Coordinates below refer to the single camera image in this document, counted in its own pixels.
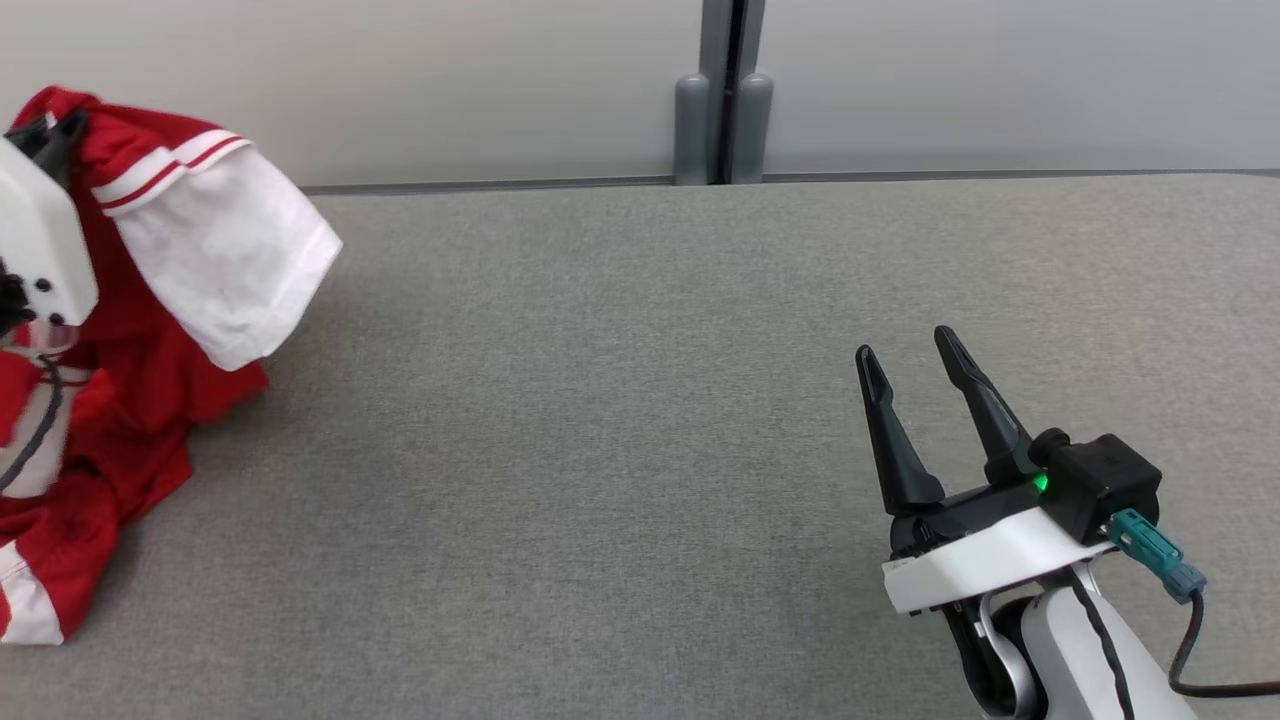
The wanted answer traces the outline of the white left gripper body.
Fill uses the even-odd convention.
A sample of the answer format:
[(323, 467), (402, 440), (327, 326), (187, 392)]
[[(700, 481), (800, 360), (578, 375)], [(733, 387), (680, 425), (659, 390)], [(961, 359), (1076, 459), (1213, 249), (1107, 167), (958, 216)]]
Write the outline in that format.
[(1, 146), (3, 342), (24, 329), (33, 352), (60, 354), (99, 302), (79, 213), (55, 176)]

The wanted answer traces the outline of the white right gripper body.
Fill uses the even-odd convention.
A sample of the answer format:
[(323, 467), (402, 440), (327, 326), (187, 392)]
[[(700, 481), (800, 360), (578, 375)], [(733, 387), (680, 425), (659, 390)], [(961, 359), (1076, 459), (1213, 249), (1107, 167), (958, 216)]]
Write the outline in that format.
[(1078, 542), (1041, 509), (1041, 493), (1048, 487), (1044, 473), (919, 509), (897, 506), (904, 482), (895, 471), (882, 473), (884, 507), (893, 516), (893, 557), (882, 571), (900, 614), (1033, 582), (1115, 548), (1106, 539)]

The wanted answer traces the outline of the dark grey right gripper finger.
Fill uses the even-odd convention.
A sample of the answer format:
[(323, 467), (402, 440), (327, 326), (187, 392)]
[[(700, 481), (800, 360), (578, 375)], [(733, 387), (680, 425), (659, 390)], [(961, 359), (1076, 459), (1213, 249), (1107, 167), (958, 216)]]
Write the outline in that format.
[(934, 345), (943, 369), (965, 398), (986, 454), (984, 474), (991, 486), (1014, 486), (1036, 477), (1032, 437), (979, 368), (955, 331), (934, 328)]
[(884, 511), (905, 518), (942, 503), (945, 489), (924, 468), (893, 410), (893, 388), (872, 347), (858, 348), (856, 369)]

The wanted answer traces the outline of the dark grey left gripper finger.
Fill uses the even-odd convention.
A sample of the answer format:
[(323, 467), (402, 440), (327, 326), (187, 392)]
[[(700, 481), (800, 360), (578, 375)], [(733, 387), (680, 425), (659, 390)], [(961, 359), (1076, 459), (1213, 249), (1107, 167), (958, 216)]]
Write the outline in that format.
[(52, 160), (47, 150), (52, 140), (50, 122), (37, 118), (5, 133), (5, 140), (13, 143), (37, 167), (50, 167)]
[(50, 122), (50, 176), (60, 186), (70, 184), (87, 128), (88, 117), (83, 108), (74, 109), (58, 123)]

